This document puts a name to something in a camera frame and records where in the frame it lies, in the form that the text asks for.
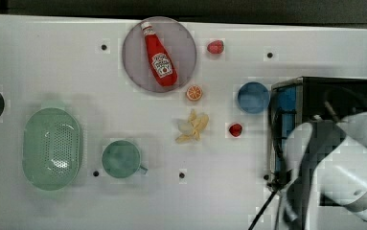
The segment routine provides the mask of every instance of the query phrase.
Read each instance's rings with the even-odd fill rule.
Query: mug handle
[[[147,168],[145,168],[145,167],[143,167],[143,166],[141,165],[141,166],[139,166],[139,172],[141,172],[142,174],[147,174],[148,169],[147,169]]]

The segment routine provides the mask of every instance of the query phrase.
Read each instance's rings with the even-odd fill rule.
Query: plate
[[[123,65],[126,73],[138,86],[156,93],[166,93],[184,86],[193,76],[197,51],[189,31],[177,21],[168,17],[145,19],[152,25],[172,59],[178,79],[172,86],[161,86],[149,69],[147,45],[140,23],[126,35],[123,44]]]

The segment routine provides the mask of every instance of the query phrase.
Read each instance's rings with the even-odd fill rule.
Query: white table
[[[269,196],[262,179],[269,132],[266,113],[244,114],[235,105],[241,85],[270,88],[300,76],[367,79],[367,30],[183,23],[198,50],[189,84],[200,84],[204,96],[188,102],[187,86],[152,94],[122,65],[124,37],[137,22],[0,15],[0,91],[7,102],[0,118],[0,229],[247,229]],[[226,43],[218,58],[206,55],[212,38]],[[80,172],[57,192],[32,186],[21,166],[24,126],[47,100],[65,102],[84,134]],[[201,142],[177,145],[176,121],[192,108],[209,114],[210,124]],[[239,139],[227,135],[232,122],[244,123]],[[103,148],[124,137],[142,149],[147,175],[117,180],[103,171]],[[277,201],[256,229],[273,228]],[[355,217],[333,218],[367,229]]]

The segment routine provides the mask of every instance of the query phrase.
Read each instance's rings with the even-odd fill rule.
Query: black appliance
[[[345,116],[365,111],[367,80],[299,77],[273,84],[268,109],[272,143],[270,190],[277,191],[287,183],[283,145],[297,126],[319,119],[339,122]]]

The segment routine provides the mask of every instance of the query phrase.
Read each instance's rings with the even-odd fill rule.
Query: orange slice
[[[200,86],[192,85],[187,89],[186,97],[190,101],[198,101],[200,100],[201,96],[203,96],[203,91],[201,90]]]

